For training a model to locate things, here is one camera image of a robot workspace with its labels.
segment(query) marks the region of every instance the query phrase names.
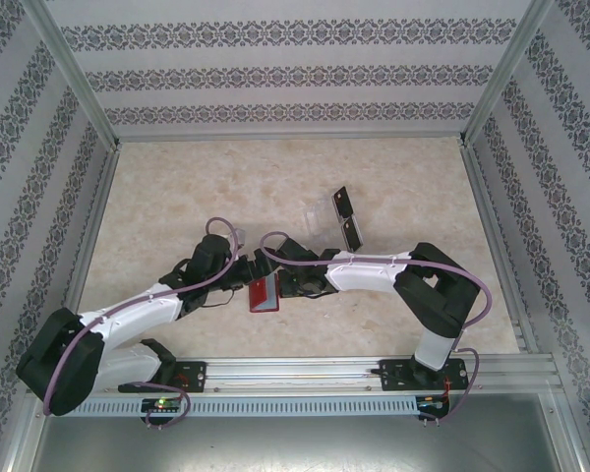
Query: marble floor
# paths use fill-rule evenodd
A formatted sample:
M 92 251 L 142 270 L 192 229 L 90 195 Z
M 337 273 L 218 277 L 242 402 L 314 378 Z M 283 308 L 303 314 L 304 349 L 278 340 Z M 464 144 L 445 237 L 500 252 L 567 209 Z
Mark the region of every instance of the marble floor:
M 494 294 L 491 313 L 460 345 L 518 352 L 455 138 L 125 144 L 81 311 L 149 288 L 192 255 L 211 216 L 247 231 L 246 252 L 271 230 L 306 243 L 307 208 L 342 185 L 365 240 L 361 253 L 435 244 Z M 481 295 L 475 313 L 484 301 Z M 282 300 L 277 313 L 253 314 L 245 289 L 227 306 L 197 310 L 144 337 L 178 357 L 367 356 L 411 354 L 421 330 L 398 296 L 350 291 Z

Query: perforated metal strip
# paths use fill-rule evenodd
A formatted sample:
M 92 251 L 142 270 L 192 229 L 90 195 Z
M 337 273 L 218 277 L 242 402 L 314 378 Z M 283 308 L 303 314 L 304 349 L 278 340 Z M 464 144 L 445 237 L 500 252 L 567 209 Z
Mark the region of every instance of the perforated metal strip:
M 92 398 L 66 417 L 136 417 L 141 398 Z M 309 398 L 192 398 L 196 417 L 381 416 L 415 415 L 415 396 Z M 176 414 L 153 413 L 157 416 Z

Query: enclosure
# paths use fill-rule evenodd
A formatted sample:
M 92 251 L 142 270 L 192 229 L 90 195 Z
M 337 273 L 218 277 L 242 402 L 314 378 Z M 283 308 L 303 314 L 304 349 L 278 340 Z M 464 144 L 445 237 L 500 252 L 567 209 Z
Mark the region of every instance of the enclosure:
M 310 226 L 342 186 L 358 254 L 432 242 L 494 295 L 448 424 L 371 375 L 422 331 L 371 291 L 147 331 L 206 362 L 171 430 L 116 390 L 46 418 L 15 375 L 50 313 L 142 292 L 212 216 L 344 249 Z M 590 0 L 0 0 L 0 470 L 210 467 L 590 470 Z

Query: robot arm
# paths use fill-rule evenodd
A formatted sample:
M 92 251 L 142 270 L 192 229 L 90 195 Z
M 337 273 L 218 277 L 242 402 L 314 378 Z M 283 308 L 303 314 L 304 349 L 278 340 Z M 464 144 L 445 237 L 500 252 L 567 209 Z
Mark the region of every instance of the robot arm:
M 474 283 L 445 270 L 376 263 L 376 259 L 388 260 L 389 256 L 359 256 L 359 259 L 367 259 L 366 263 L 352 262 L 354 255 L 338 250 L 325 250 L 317 256 L 290 238 L 271 253 L 293 262 L 326 261 L 325 265 L 282 265 L 283 269 L 278 273 L 282 298 L 314 298 L 354 289 L 399 294 L 425 328 L 414 358 L 420 368 L 428 372 L 442 368 L 479 293 Z M 230 242 L 221 236 L 208 234 L 196 247 L 191 259 L 182 261 L 153 287 L 134 298 L 207 280 L 219 273 L 229 258 Z M 461 268 L 427 243 L 420 243 L 414 251 L 392 258 L 419 259 Z M 132 347 L 119 346 L 151 327 L 172 323 L 197 310 L 205 303 L 211 290 L 238 290 L 269 275 L 278 267 L 278 263 L 261 250 L 256 250 L 254 260 L 246 256 L 239 258 L 211 285 L 147 299 L 97 324 L 77 343 L 68 358 L 55 387 L 50 410 L 55 415 L 66 414 L 79 406 L 92 391 L 120 384 L 168 384 L 175 358 L 161 344 L 147 339 Z M 438 279 L 435 286 L 425 280 L 433 276 Z M 86 325 L 113 308 L 80 315 L 65 308 L 53 313 L 23 355 L 17 375 L 39 398 L 43 398 L 66 346 Z

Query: wallpaper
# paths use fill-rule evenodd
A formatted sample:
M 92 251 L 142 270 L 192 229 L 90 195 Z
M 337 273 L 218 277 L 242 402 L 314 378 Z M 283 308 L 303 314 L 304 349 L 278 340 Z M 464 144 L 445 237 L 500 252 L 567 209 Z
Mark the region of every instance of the wallpaper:
M 460 132 L 529 1 L 103 3 L 47 5 L 116 133 L 143 139 Z
M 590 459 L 590 1 L 552 7 L 475 151 Z
M 22 6 L 0 0 L 0 451 L 15 367 L 66 299 L 107 158 Z

